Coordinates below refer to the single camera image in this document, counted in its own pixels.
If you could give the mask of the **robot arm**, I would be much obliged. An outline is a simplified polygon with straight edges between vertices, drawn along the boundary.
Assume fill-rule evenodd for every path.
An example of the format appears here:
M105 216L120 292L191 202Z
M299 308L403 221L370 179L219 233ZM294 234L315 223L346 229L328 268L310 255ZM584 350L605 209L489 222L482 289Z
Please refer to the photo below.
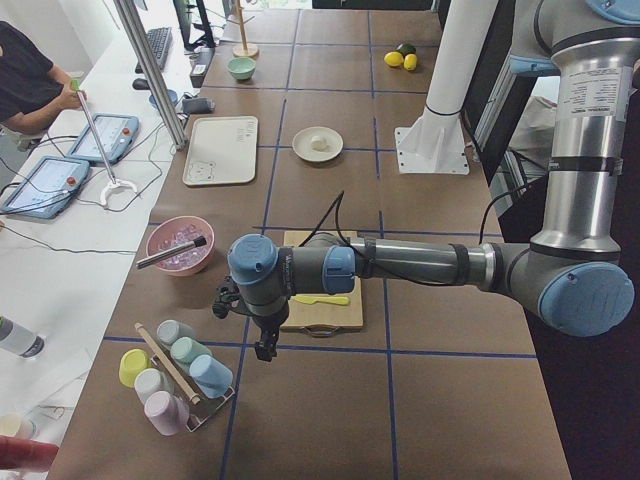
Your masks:
M610 226L638 58L635 1L518 2L511 71L560 79L541 230L526 243L476 247L320 230L297 247L279 247L249 234L229 249L230 273L218 287L213 313L249 316L261 331L254 349L263 361L276 354L292 296L348 293L360 278L473 285L517 301L565 334L609 331L635 297Z

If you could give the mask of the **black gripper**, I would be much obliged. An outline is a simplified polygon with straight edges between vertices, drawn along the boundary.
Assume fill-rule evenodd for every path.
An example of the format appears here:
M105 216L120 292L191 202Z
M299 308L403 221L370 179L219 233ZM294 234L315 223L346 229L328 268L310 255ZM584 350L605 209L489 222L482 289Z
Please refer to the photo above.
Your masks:
M260 339L254 344L256 357L271 362L277 357L277 342L281 325L287 320L287 312L277 312L269 316L257 316L256 325L261 330Z

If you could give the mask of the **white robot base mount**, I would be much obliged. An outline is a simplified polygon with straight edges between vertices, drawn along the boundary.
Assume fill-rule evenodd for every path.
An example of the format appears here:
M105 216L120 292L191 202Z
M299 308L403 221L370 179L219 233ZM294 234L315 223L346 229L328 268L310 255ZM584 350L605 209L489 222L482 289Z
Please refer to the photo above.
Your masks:
M469 173L461 111L497 5L450 3L423 113L412 126L394 131L400 173Z

